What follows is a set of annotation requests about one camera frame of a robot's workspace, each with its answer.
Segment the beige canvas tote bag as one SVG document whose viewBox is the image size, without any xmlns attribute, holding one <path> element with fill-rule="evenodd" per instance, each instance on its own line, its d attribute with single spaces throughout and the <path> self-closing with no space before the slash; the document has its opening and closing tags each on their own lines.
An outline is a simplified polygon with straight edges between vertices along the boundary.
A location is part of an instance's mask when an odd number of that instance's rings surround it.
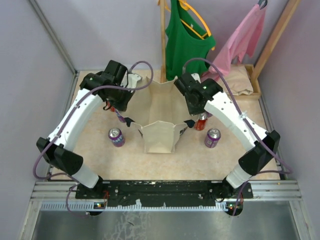
<svg viewBox="0 0 320 240">
<path fill-rule="evenodd" d="M 152 81 L 137 90 L 120 114 L 141 134 L 144 152 L 153 154 L 174 153 L 181 135 L 199 119 L 198 114 L 189 113 L 186 99 L 173 81 Z"/>
</svg>

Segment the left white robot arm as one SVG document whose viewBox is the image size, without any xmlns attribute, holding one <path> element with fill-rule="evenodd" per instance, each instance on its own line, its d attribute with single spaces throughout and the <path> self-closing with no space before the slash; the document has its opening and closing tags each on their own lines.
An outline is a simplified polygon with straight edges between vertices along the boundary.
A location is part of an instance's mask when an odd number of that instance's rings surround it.
<svg viewBox="0 0 320 240">
<path fill-rule="evenodd" d="M 74 153 L 78 138 L 88 120 L 103 102 L 109 102 L 119 111 L 125 111 L 141 76 L 119 62 L 110 60 L 105 70 L 87 74 L 69 110 L 47 137 L 40 137 L 36 146 L 41 157 L 51 166 L 63 171 L 86 187 L 86 192 L 97 199 L 104 186 L 97 173 L 85 165 L 82 156 Z"/>
</svg>

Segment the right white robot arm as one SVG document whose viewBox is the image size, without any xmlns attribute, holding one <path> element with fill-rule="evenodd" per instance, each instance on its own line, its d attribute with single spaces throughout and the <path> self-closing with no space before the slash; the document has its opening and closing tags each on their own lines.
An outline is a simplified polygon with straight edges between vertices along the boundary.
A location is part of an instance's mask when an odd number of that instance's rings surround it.
<svg viewBox="0 0 320 240">
<path fill-rule="evenodd" d="M 274 157 L 280 135 L 254 123 L 245 113 L 238 111 L 223 88 L 213 79 L 199 82 L 197 73 L 184 73 L 174 80 L 175 87 L 184 96 L 190 115 L 208 112 L 219 119 L 242 143 L 246 153 L 223 180 L 223 192 L 235 198 L 241 185 L 257 175 Z"/>
</svg>

